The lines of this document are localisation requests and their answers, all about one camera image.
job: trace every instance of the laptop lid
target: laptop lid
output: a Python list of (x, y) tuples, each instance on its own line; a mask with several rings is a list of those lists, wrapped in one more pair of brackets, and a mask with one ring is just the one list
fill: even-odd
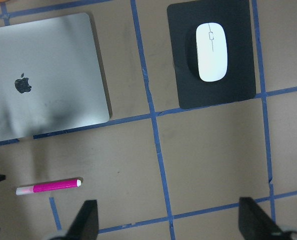
[(0, 141), (109, 118), (86, 13), (0, 27)]

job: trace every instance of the black apple logo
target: black apple logo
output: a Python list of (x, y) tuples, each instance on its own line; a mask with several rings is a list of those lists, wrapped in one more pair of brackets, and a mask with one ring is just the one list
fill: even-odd
[(20, 76), (20, 79), (15, 80), (15, 87), (21, 94), (25, 92), (30, 92), (32, 86), (29, 85), (29, 78), (24, 77), (24, 73)]

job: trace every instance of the white computer mouse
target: white computer mouse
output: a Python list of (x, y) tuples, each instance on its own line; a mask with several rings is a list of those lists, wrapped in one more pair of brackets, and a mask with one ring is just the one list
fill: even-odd
[(223, 27), (215, 22), (203, 23), (196, 29), (197, 65), (200, 79), (221, 80), (228, 69), (227, 40)]

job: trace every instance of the black mouse pad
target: black mouse pad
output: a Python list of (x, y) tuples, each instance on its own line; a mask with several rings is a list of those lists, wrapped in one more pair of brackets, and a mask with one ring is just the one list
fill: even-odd
[[(201, 0), (167, 8), (179, 106), (182, 109), (231, 103), (256, 95), (249, 0)], [(218, 23), (225, 32), (226, 75), (215, 82), (199, 77), (196, 29)]]

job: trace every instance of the highlighter pen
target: highlighter pen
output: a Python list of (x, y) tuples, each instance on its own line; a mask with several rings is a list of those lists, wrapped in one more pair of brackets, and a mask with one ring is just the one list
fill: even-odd
[(59, 189), (77, 188), (81, 186), (81, 180), (65, 180), (50, 183), (42, 183), (33, 186), (23, 186), (16, 189), (16, 195), (34, 194), (46, 191), (54, 191)]

